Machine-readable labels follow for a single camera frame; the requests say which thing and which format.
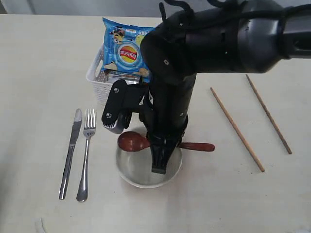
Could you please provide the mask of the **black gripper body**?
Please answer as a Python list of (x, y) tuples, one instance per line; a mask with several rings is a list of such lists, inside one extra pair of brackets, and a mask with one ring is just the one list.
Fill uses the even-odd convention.
[(165, 174), (168, 161), (188, 125), (188, 108), (196, 74), (177, 84), (154, 75), (149, 83), (142, 114), (150, 142), (153, 173)]

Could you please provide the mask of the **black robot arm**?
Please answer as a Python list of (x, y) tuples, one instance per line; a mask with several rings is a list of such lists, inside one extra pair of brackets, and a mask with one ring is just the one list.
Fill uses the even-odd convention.
[(282, 7), (273, 0), (213, 0), (212, 9), (165, 16), (140, 44), (151, 79), (142, 120), (153, 173), (167, 163), (187, 127), (198, 73), (265, 73), (283, 59), (310, 58), (311, 6)]

